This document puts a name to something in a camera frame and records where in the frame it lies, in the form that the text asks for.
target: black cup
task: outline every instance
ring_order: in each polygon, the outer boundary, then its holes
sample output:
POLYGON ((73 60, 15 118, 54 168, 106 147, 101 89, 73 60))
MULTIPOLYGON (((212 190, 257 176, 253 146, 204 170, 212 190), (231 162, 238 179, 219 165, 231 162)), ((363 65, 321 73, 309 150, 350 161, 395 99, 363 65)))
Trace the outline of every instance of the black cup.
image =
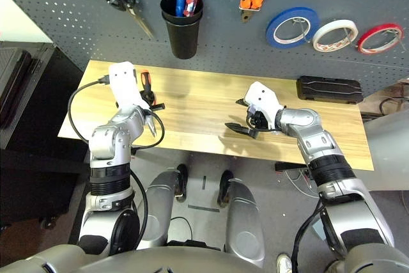
POLYGON ((162 0, 160 8, 166 21, 172 53, 179 59, 190 59, 196 54, 199 22, 203 15, 202 0, 197 0, 194 14, 190 17, 176 16, 176 0, 162 0))

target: black marking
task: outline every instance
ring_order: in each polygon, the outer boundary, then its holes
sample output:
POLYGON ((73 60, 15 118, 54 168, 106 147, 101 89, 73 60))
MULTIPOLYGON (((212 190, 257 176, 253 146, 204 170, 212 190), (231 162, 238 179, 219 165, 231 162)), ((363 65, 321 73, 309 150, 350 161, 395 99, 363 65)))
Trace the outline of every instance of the black marking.
POLYGON ((201 206, 195 206, 195 205, 187 205, 187 208, 203 210, 203 211, 210 211, 210 212, 220 212, 220 210, 217 208, 207 208, 207 207, 201 207, 201 206))
POLYGON ((203 185, 202 185, 202 190, 206 188, 206 175, 203 177, 203 185))

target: gray floor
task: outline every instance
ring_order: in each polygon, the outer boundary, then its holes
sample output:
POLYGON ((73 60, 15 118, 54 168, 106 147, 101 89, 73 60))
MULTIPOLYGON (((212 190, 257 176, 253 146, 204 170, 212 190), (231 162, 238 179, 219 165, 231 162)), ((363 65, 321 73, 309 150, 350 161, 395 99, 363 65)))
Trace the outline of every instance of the gray floor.
MULTIPOLYGON (((183 216, 190 221, 194 240, 222 248, 227 209, 219 208, 216 200, 221 174, 225 169, 232 170, 237 178, 245 182, 256 199, 265 236, 265 272, 275 272, 277 255, 281 252, 291 254, 295 234, 314 210, 316 199, 302 195, 285 176, 276 174, 274 161, 153 148, 140 151, 132 160, 131 167, 147 187, 160 172, 175 168, 180 163, 185 163, 189 168, 187 200, 184 203, 174 202, 173 217, 183 216), (205 190, 202 189, 204 176, 205 190), (219 212, 197 210, 189 208, 189 205, 215 208, 219 212)), ((308 192, 303 181, 298 184, 308 192)), ((396 247, 409 255, 409 218, 398 192, 373 192, 373 197, 394 232, 396 247)), ((189 237, 185 221, 172 221, 169 240, 184 241, 189 237)), ((326 244, 312 229, 307 230, 300 245, 300 270, 323 272, 333 259, 326 244)))

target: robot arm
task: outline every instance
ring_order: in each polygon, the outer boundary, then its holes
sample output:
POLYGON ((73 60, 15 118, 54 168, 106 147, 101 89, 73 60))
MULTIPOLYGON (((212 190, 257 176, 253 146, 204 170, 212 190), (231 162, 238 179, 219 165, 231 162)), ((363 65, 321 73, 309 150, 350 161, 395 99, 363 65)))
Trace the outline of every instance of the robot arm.
POLYGON ((137 88, 134 66, 111 65, 109 81, 118 112, 89 139, 91 192, 86 196, 78 243, 86 254, 99 258, 135 248, 140 235, 137 211, 132 209, 131 146, 145 124, 156 134, 150 105, 137 88))
MULTIPOLYGON (((260 82, 253 83, 238 103, 248 106, 248 135, 257 137, 260 131, 281 131, 297 139, 325 206, 321 220, 327 242, 338 257, 344 258, 350 249, 366 243, 393 247, 386 220, 365 185, 355 177, 334 138, 322 128, 316 111, 283 108, 275 93, 260 82)), ((237 124, 226 125, 239 130, 237 124)))

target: blue tape roll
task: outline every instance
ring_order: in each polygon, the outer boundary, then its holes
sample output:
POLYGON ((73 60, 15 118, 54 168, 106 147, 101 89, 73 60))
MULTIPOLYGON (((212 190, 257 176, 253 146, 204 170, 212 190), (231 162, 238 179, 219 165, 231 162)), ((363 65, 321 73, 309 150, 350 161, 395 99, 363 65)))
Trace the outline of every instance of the blue tape roll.
POLYGON ((303 22, 303 27, 305 29, 304 35, 307 40, 310 40, 320 26, 320 19, 318 18, 317 12, 315 12, 313 9, 297 7, 285 10, 271 20, 266 30, 267 42, 272 47, 276 48, 292 48, 306 43, 302 33, 296 38, 289 40, 280 39, 275 35, 275 32, 280 25, 285 23, 287 20, 297 17, 306 21, 303 22))

